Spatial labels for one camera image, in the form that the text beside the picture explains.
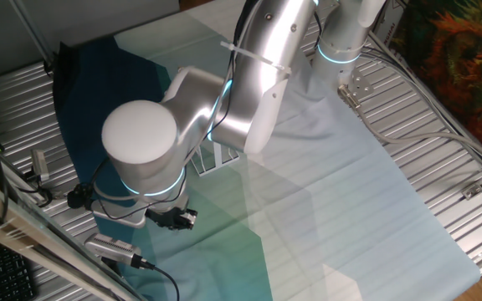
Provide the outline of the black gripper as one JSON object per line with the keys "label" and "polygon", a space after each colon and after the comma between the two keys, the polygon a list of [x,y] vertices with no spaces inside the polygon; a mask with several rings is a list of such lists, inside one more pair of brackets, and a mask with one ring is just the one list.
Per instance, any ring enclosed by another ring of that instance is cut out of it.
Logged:
{"label": "black gripper", "polygon": [[188,229],[191,230],[197,219],[196,211],[187,211],[187,208],[172,207],[166,211],[158,211],[147,209],[146,217],[152,220],[159,227],[166,227],[172,229],[173,217],[174,226],[178,230]]}

